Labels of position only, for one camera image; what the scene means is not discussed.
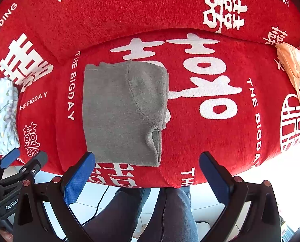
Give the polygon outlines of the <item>person's left hand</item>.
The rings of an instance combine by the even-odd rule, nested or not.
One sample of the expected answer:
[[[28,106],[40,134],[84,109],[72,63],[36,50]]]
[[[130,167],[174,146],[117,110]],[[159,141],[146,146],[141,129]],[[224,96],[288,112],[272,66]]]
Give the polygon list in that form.
[[[0,229],[0,235],[5,239],[6,242],[13,242],[13,235],[11,233]]]

